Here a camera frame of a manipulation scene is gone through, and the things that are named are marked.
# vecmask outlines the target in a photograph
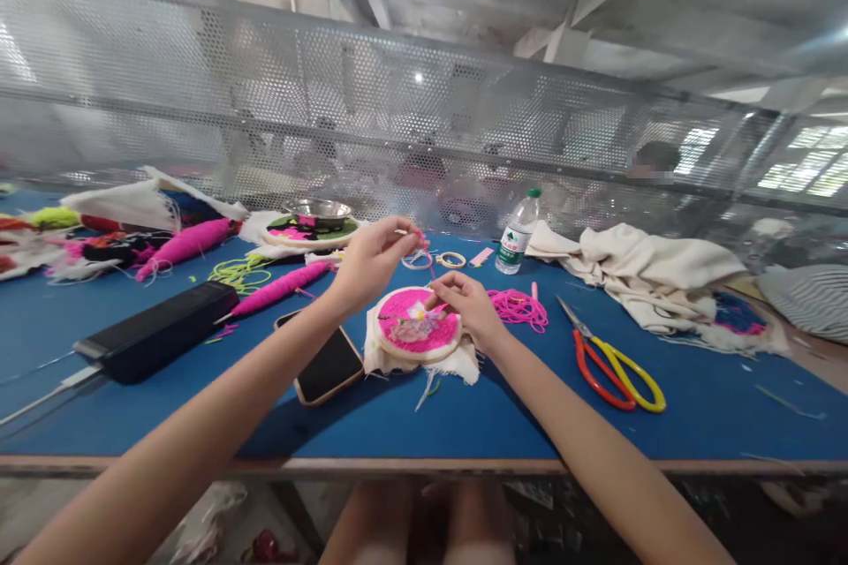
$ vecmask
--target metal bowl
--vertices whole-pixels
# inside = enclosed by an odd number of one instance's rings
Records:
[[[316,230],[338,230],[345,224],[345,219],[353,214],[350,206],[344,203],[322,199],[289,200],[284,207],[291,212],[298,225]]]

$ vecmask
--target perforated metal panel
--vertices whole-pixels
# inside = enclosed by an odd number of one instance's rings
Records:
[[[628,173],[651,141],[673,178]],[[251,207],[317,195],[493,236],[539,185],[555,230],[730,243],[734,205],[848,215],[846,145],[821,119],[229,0],[0,0],[0,170],[50,187],[151,163]]]

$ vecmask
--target table edge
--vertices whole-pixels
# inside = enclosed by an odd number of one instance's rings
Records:
[[[117,457],[0,455],[0,476],[31,478],[92,478]],[[747,476],[848,475],[848,461],[783,461],[779,459],[658,460],[663,473]],[[261,461],[235,461],[224,478],[362,478],[401,474],[566,476],[557,459],[433,459],[290,457]]]

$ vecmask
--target hand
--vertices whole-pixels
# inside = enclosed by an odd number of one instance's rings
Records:
[[[450,271],[431,282],[430,288],[433,296],[428,298],[424,308],[432,311],[441,303],[447,303],[446,311],[455,311],[462,317],[462,326],[468,329],[481,353],[489,355],[496,343],[510,337],[485,288],[473,278]]]
[[[386,289],[404,256],[428,246],[421,230],[403,216],[390,216],[357,230],[344,250],[329,293],[349,313],[364,309]]]

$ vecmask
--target striped fabric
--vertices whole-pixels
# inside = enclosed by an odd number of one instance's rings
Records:
[[[762,295],[796,328],[848,344],[848,267],[810,265],[757,277]]]

